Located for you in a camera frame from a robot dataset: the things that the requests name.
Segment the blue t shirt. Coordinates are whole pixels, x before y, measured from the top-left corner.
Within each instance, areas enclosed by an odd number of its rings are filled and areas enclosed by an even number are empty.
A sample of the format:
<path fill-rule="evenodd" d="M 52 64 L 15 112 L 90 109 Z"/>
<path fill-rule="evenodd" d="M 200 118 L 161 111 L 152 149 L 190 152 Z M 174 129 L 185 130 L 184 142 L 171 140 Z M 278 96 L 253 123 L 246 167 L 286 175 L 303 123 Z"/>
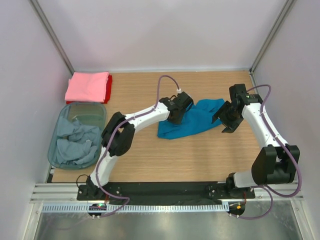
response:
<path fill-rule="evenodd" d="M 222 122 L 213 121 L 213 116 L 224 103 L 222 98 L 199 100 L 184 114 L 181 124 L 173 124 L 167 120 L 159 122 L 157 137 L 174 140 L 200 134 L 220 126 Z"/>

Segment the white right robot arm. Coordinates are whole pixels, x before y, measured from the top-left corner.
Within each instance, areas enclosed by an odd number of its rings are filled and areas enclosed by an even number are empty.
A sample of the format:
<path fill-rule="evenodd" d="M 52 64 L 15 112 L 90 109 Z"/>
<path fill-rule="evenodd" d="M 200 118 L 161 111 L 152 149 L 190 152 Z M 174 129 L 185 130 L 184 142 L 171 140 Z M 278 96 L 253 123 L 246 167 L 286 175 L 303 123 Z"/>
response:
<path fill-rule="evenodd" d="M 247 121 L 260 147 L 260 152 L 251 169 L 231 173 L 225 185 L 225 192 L 237 198 L 249 187 L 266 187 L 272 193 L 286 197 L 271 188 L 271 185 L 290 184 L 297 179 L 296 190 L 288 194 L 296 196 L 302 187 L 302 174 L 298 166 L 300 150 L 290 145 L 277 131 L 265 108 L 265 98 L 250 94 L 245 84 L 235 84 L 229 88 L 230 101 L 226 101 L 213 115 L 212 120 L 220 120 L 223 133 L 233 133 L 242 121 Z"/>

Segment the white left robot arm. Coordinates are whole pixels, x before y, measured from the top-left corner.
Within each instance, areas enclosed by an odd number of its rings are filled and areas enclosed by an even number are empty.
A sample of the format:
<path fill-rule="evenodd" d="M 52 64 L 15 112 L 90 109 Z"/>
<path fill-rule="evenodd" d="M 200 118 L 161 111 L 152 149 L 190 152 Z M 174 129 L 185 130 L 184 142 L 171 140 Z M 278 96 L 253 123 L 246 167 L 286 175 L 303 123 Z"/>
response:
<path fill-rule="evenodd" d="M 139 131 L 157 124 L 160 139 L 176 140 L 197 135 L 222 124 L 220 120 L 213 121 L 213 116 L 223 104 L 223 99 L 202 99 L 194 103 L 182 91 L 172 97 L 158 98 L 155 105 L 135 113 L 116 112 L 101 134 L 100 159 L 79 191 L 89 199 L 101 200 L 116 161 L 129 151 Z"/>

